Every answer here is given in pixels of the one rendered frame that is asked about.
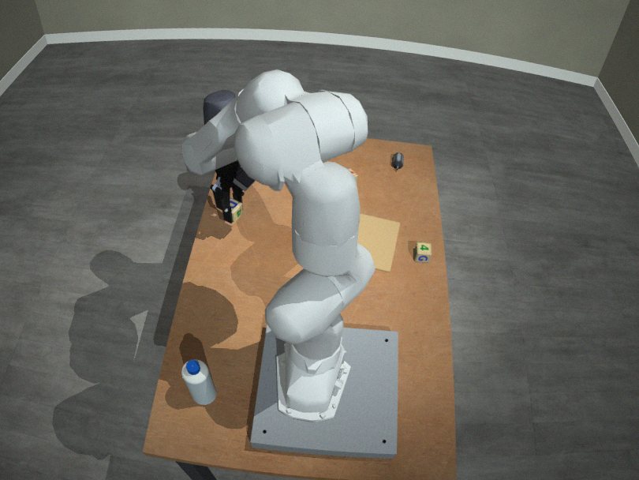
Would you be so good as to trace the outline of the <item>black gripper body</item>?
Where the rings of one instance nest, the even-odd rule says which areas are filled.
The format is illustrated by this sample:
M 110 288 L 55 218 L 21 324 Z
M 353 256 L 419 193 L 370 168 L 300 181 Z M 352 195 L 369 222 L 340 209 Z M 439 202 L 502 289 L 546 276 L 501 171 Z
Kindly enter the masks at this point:
M 216 180 L 218 180 L 218 178 L 220 177 L 220 182 L 224 185 L 227 185 L 228 176 L 238 171 L 240 167 L 241 166 L 239 162 L 237 161 L 215 170 L 217 174 Z

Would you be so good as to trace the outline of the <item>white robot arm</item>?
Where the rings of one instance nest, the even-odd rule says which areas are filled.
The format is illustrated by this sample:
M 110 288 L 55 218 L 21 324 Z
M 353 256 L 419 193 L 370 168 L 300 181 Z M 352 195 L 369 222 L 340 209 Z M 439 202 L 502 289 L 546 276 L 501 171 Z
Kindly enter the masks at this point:
M 305 269 L 278 289 L 265 321 L 285 341 L 285 353 L 276 357 L 278 410 L 321 422 L 334 418 L 351 370 L 340 313 L 375 271 L 357 242 L 356 178 L 326 161 L 366 141 L 368 116 L 351 94 L 304 92 L 296 77 L 278 69 L 246 86 L 236 97 L 222 90 L 204 99 L 204 126 L 185 137 L 181 152 L 194 174 L 238 161 L 231 177 L 244 191 L 255 181 L 274 191 L 285 183 L 293 197 L 292 252 Z

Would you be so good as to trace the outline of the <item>white bottle with blue cap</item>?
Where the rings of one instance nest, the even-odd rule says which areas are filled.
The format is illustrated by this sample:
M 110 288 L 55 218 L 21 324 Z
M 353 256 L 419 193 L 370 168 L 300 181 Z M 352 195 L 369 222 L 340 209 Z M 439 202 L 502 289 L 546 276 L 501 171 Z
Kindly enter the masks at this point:
M 181 375 L 192 398 L 201 405 L 212 403 L 216 397 L 216 390 L 207 365 L 199 359 L 192 359 L 186 363 L 181 369 Z

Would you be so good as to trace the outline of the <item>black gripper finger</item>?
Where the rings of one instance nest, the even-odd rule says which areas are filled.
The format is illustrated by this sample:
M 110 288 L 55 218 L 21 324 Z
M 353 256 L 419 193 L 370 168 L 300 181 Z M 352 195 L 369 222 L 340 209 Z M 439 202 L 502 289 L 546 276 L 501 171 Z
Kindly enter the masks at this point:
M 244 193 L 242 192 L 243 189 L 232 182 L 232 190 L 233 199 L 242 203 L 242 196 L 244 196 Z
M 227 179 L 227 186 L 225 186 L 220 182 L 219 177 L 216 183 L 210 187 L 214 194 L 216 207 L 222 210 L 223 219 L 228 223 L 233 222 L 230 207 L 230 188 L 232 187 L 232 180 L 233 178 L 229 175 Z

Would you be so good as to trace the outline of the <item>beige square mat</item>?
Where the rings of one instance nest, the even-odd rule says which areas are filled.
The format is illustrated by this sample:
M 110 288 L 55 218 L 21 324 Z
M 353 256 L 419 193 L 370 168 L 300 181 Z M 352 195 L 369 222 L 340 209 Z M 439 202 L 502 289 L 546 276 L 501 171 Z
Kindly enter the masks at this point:
M 375 269 L 390 272 L 400 223 L 360 214 L 358 243 L 369 250 Z

